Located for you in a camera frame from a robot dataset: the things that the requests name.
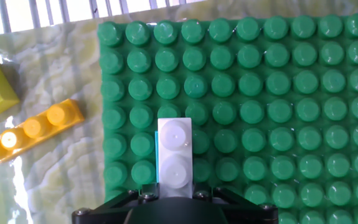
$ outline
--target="white lego brick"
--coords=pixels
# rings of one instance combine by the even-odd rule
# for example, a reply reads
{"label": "white lego brick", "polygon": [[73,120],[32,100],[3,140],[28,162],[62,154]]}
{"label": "white lego brick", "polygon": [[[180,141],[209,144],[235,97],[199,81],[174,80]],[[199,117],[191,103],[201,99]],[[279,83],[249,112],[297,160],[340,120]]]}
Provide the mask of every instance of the white lego brick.
{"label": "white lego brick", "polygon": [[191,118],[158,119],[159,194],[192,197]]}

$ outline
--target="green lego baseplate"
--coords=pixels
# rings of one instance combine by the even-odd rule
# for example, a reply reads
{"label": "green lego baseplate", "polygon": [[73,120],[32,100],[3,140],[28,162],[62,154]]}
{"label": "green lego baseplate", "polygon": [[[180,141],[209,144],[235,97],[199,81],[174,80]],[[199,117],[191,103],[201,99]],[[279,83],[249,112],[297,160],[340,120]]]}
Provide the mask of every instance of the green lego baseplate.
{"label": "green lego baseplate", "polygon": [[358,223],[358,14],[98,28],[106,200],[155,181],[158,118],[190,117],[195,182]]}

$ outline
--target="transparent plastic wrap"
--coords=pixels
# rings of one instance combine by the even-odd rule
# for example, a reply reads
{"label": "transparent plastic wrap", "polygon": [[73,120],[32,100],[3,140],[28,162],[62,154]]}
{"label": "transparent plastic wrap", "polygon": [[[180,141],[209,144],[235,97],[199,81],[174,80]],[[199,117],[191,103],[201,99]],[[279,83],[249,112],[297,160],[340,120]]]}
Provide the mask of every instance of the transparent plastic wrap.
{"label": "transparent plastic wrap", "polygon": [[20,103],[0,114],[0,134],[67,98],[85,121],[0,164],[0,223],[70,223],[105,198],[97,26],[163,19],[211,21],[358,12],[358,1],[218,1],[144,11],[0,35],[0,68]]}

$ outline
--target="screw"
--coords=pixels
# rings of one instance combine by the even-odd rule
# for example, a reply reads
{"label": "screw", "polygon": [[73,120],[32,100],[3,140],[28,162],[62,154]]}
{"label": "screw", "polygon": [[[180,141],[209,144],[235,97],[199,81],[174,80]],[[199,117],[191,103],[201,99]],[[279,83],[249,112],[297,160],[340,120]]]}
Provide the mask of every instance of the screw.
{"label": "screw", "polygon": [[144,199],[150,199],[150,198],[154,198],[155,195],[153,193],[143,193],[141,194],[141,196],[144,198]]}
{"label": "screw", "polygon": [[75,211],[76,215],[84,215],[90,212],[90,208],[79,208]]}
{"label": "screw", "polygon": [[204,197],[208,197],[209,193],[205,190],[200,190],[200,191],[196,192],[195,195],[200,198],[204,198]]}
{"label": "screw", "polygon": [[263,204],[260,204],[259,206],[264,210],[268,210],[268,209],[272,209],[272,208],[276,207],[272,203],[263,203]]}
{"label": "screw", "polygon": [[135,190],[128,190],[128,193],[129,193],[130,195],[132,195],[132,194],[135,194],[136,191],[135,191]]}

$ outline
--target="black plastic part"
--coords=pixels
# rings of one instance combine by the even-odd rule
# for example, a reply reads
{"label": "black plastic part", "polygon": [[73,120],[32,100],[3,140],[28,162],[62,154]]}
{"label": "black plastic part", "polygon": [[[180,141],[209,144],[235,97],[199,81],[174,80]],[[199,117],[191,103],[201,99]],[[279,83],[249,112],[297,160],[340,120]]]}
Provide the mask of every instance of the black plastic part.
{"label": "black plastic part", "polygon": [[72,223],[278,224],[278,209],[273,205],[261,207],[228,189],[211,190],[205,185],[194,186],[193,199],[159,198],[159,185],[151,184],[143,186],[141,195],[129,191],[90,212],[73,212]]}
{"label": "black plastic part", "polygon": [[159,198],[159,183],[145,184],[139,195],[139,205],[155,201]]}
{"label": "black plastic part", "polygon": [[193,199],[211,202],[212,201],[212,189],[203,183],[194,185],[194,193],[192,194]]}

